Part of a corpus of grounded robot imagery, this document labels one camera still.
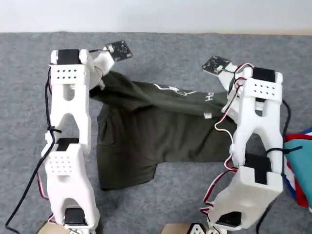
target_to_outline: cardboard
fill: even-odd
[[[207,227],[198,223],[168,223],[161,230],[160,234],[205,234]]]
[[[36,234],[69,234],[70,230],[65,229],[63,226],[46,222]]]
[[[166,224],[161,230],[160,234],[193,234],[192,228],[195,225],[201,225],[201,230],[206,233],[206,227],[202,224],[195,223],[169,223]],[[46,222],[36,234],[69,234],[70,230],[65,229],[63,226]]]

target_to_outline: cable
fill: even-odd
[[[57,130],[54,128],[54,126],[51,126],[51,120],[50,120],[50,114],[49,114],[49,100],[48,100],[48,89],[49,89],[49,81],[50,81],[50,69],[49,69],[49,72],[48,72],[48,79],[47,79],[47,82],[45,84],[45,87],[44,87],[44,97],[45,97],[45,111],[46,111],[46,117],[47,117],[47,130],[49,131],[51,137],[52,137],[52,143],[50,145],[50,147],[48,148],[48,150],[46,151],[46,153],[43,155],[43,157],[39,160],[39,162],[37,163],[34,171],[33,171],[33,174],[31,175],[30,179],[29,179],[29,182],[17,204],[17,206],[15,207],[15,209],[13,210],[12,214],[10,215],[10,217],[8,218],[8,220],[6,221],[5,223],[5,228],[14,232],[14,233],[17,233],[17,234],[20,234],[19,231],[15,230],[14,228],[11,228],[9,227],[9,224],[11,222],[11,220],[13,219],[13,217],[15,216],[15,214],[17,213],[17,211],[19,210],[21,204],[23,203],[23,201],[25,200],[26,198],[26,195],[30,189],[30,186],[32,184],[32,182],[34,181],[34,178],[40,168],[40,166],[42,165],[42,163],[44,162],[44,160],[48,157],[49,153],[51,152],[54,144],[55,144],[55,136],[53,134],[53,131],[56,131],[56,132],[61,132],[60,130]]]
[[[43,199],[45,199],[45,200],[49,200],[49,197],[46,196],[46,195],[44,194],[44,189],[43,189],[43,186],[42,186],[42,181],[41,181],[39,172],[36,173],[36,176],[37,176],[37,184],[38,184],[40,196],[41,196]]]
[[[76,233],[76,234],[80,234],[79,232],[77,232],[77,229],[76,231],[74,231],[74,229],[70,228],[69,230],[71,230],[72,232]]]
[[[213,226],[213,228],[218,232],[218,234],[221,234],[221,232],[217,228],[215,228],[215,226]]]
[[[291,121],[291,118],[292,118],[292,110],[290,108],[290,106],[288,105],[288,103],[282,99],[282,102],[283,104],[285,105],[286,109],[287,109],[287,118],[286,118],[286,122],[285,122],[285,126],[284,126],[284,129],[283,129],[283,133],[282,133],[282,136],[283,136],[283,145],[285,144],[285,136],[286,136],[286,132],[287,132],[287,129],[288,129],[288,126],[289,126],[289,123]],[[283,160],[283,164],[282,164],[282,176],[284,177],[285,176],[285,168],[284,168],[284,163],[285,163],[285,159],[284,159],[284,155],[282,157],[282,160]],[[270,209],[272,208],[273,204],[275,203],[276,199],[273,200],[269,205],[268,207],[266,208],[265,212],[263,213],[263,215],[260,217],[258,223],[257,223],[257,226],[256,226],[256,234],[259,234],[259,230],[260,230],[260,226],[263,222],[263,220],[265,219],[265,217],[267,216],[267,214],[269,213]]]
[[[233,140],[232,134],[231,134],[228,130],[226,130],[226,129],[219,129],[219,128],[217,128],[217,125],[220,124],[220,123],[225,119],[225,117],[227,116],[227,114],[228,114],[229,110],[231,109],[231,106],[232,106],[232,104],[233,104],[235,98],[237,97],[238,90],[239,90],[239,88],[240,88],[241,86],[242,86],[242,84],[238,86],[238,88],[237,88],[237,90],[236,90],[236,92],[235,92],[235,94],[234,94],[232,100],[230,101],[228,107],[226,108],[226,110],[225,110],[225,112],[224,112],[222,118],[214,125],[214,128],[215,128],[218,132],[226,132],[226,133],[228,133],[228,135],[229,135],[230,138],[231,138],[232,145],[234,144],[234,140]],[[208,200],[208,197],[210,196],[210,194],[211,194],[213,188],[214,188],[215,185],[217,184],[217,182],[218,182],[226,173],[228,173],[228,172],[236,173],[236,172],[237,172],[237,168],[234,168],[234,167],[231,167],[231,166],[228,165],[229,162],[230,162],[230,160],[231,160],[231,158],[232,158],[232,155],[233,155],[233,153],[230,153],[230,156],[224,161],[224,167],[225,167],[226,169],[228,169],[228,170],[225,171],[225,172],[223,172],[223,173],[221,173],[220,175],[218,175],[218,176],[213,180],[213,182],[210,184],[210,186],[209,186],[209,188],[208,188],[208,190],[207,190],[207,192],[206,192],[206,194],[205,194],[205,196],[204,196],[204,198],[203,198],[203,203],[204,203],[205,205],[208,205],[208,206],[211,206],[211,207],[214,206],[211,202],[207,202],[207,200]],[[207,215],[207,216],[208,216],[208,210],[209,210],[209,207],[201,208],[201,209],[200,209],[200,211],[201,211],[203,214]]]
[[[94,52],[98,52],[98,51],[105,52],[105,51],[107,51],[107,50],[103,50],[103,49],[92,49],[92,50],[89,50],[89,53],[94,53]]]

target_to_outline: black cable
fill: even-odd
[[[98,52],[98,51],[104,52],[104,51],[107,51],[107,50],[93,49],[93,50],[89,50],[89,53],[94,53],[94,52]]]
[[[288,126],[289,126],[289,122],[291,121],[291,117],[292,117],[292,110],[290,108],[290,106],[288,105],[288,103],[283,99],[283,104],[285,105],[286,109],[287,109],[287,119],[286,119],[286,122],[285,122],[285,126],[284,126],[284,129],[283,129],[283,133],[282,133],[282,136],[283,136],[283,148],[284,148],[284,144],[285,144],[285,136],[286,136],[286,132],[287,132],[287,129],[288,129]],[[285,163],[285,159],[284,159],[284,155],[282,157],[282,177],[285,176],[285,168],[284,168],[284,163]],[[273,204],[275,203],[276,199],[274,201],[272,201],[268,207],[266,208],[265,212],[263,213],[263,215],[261,216],[261,218],[259,219],[258,223],[257,223],[257,226],[256,226],[256,233],[259,234],[259,230],[260,230],[260,226],[263,222],[263,220],[265,219],[265,217],[267,216],[268,212],[270,211],[270,209],[272,208]]]
[[[47,124],[48,124],[47,130],[51,134],[52,144],[50,145],[49,149],[46,151],[44,156],[37,163],[36,168],[34,169],[34,172],[31,175],[30,180],[29,180],[29,182],[28,182],[28,184],[26,186],[26,189],[25,189],[23,195],[21,196],[21,198],[19,200],[19,203],[17,204],[17,206],[15,207],[15,209],[12,212],[11,216],[8,218],[8,220],[5,223],[5,228],[6,229],[8,229],[8,230],[10,230],[12,232],[15,232],[17,234],[20,234],[20,232],[17,231],[16,229],[14,229],[14,228],[9,227],[9,224],[10,224],[11,220],[13,219],[13,217],[15,216],[15,214],[17,213],[17,211],[19,210],[22,202],[25,200],[26,195],[27,195],[27,193],[28,193],[28,191],[30,189],[30,186],[31,186],[32,182],[34,181],[34,178],[35,178],[35,176],[36,176],[40,166],[42,165],[44,160],[48,157],[49,153],[51,152],[51,150],[52,150],[52,148],[53,148],[53,146],[55,144],[55,136],[53,134],[53,131],[61,132],[60,130],[57,130],[53,126],[51,126],[51,120],[50,120],[50,114],[49,114],[49,100],[48,100],[48,89],[49,89],[49,86],[50,86],[50,69],[49,69],[49,72],[48,72],[48,79],[47,79],[47,82],[46,82],[45,87],[44,87],[44,97],[45,97],[45,111],[46,111]]]
[[[218,232],[218,234],[221,234],[221,232],[217,228],[215,228],[215,226],[213,226],[213,228]]]

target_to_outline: carpet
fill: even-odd
[[[22,33],[0,34],[0,233],[10,233],[4,223],[16,206],[45,145],[44,84],[54,49],[94,49],[124,39],[132,59],[117,63],[115,71],[132,80],[167,84],[202,92],[222,91],[217,78],[201,71],[212,55],[234,64],[251,62],[284,75],[283,95],[292,108],[289,133],[312,126],[312,37],[160,33]],[[96,116],[101,103],[90,101],[92,151],[86,157],[88,177],[94,187],[104,233],[158,234],[167,223],[205,222],[199,212],[211,181],[222,163],[162,163],[149,183],[103,192],[98,187],[95,156]],[[281,109],[281,127],[287,116]],[[74,124],[65,130],[76,136]],[[247,149],[263,151],[252,137]],[[45,181],[44,171],[40,173]],[[212,197],[226,187],[231,175],[215,187]],[[50,215],[49,203],[40,198],[33,183],[26,200],[11,222],[23,234],[33,234]],[[288,191],[278,197],[260,233],[307,234],[312,215],[296,205]],[[237,233],[253,234],[255,225]]]

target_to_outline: t-shirt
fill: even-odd
[[[162,162],[221,162],[231,139],[214,129],[227,93],[204,93],[131,81],[110,72],[104,90],[90,97],[105,103],[97,117],[97,166],[102,189],[150,181]],[[218,126],[232,134],[230,119]]]

